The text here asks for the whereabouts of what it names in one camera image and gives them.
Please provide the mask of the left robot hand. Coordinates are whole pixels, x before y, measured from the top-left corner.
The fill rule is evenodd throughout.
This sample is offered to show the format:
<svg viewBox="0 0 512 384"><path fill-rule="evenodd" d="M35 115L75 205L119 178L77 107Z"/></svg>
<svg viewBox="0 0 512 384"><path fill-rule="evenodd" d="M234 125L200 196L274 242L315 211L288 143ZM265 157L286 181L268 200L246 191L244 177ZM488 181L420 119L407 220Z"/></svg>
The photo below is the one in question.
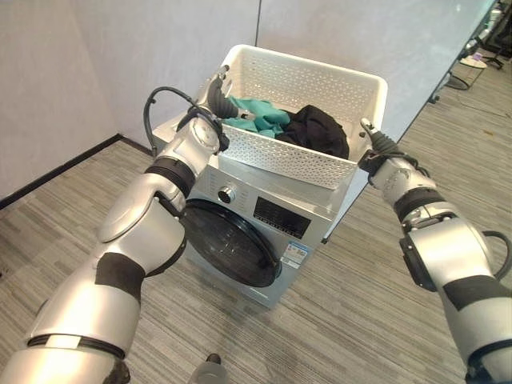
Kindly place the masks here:
<svg viewBox="0 0 512 384"><path fill-rule="evenodd" d="M241 118L253 121L255 116L248 110L236 106L222 90L223 82L229 70L228 65L223 65L210 77L206 87L206 104L210 111L219 118Z"/></svg>

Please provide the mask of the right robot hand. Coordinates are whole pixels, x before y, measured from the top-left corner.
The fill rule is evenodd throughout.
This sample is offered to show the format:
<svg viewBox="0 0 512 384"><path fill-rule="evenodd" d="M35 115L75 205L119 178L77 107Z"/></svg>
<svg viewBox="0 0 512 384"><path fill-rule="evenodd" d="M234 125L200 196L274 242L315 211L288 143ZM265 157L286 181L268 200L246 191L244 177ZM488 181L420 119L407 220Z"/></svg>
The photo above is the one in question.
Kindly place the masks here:
<svg viewBox="0 0 512 384"><path fill-rule="evenodd" d="M376 154L392 155L401 153L398 148L398 144L386 134L378 130L369 119L362 118L360 120L360 125L369 135L372 149Z"/></svg>

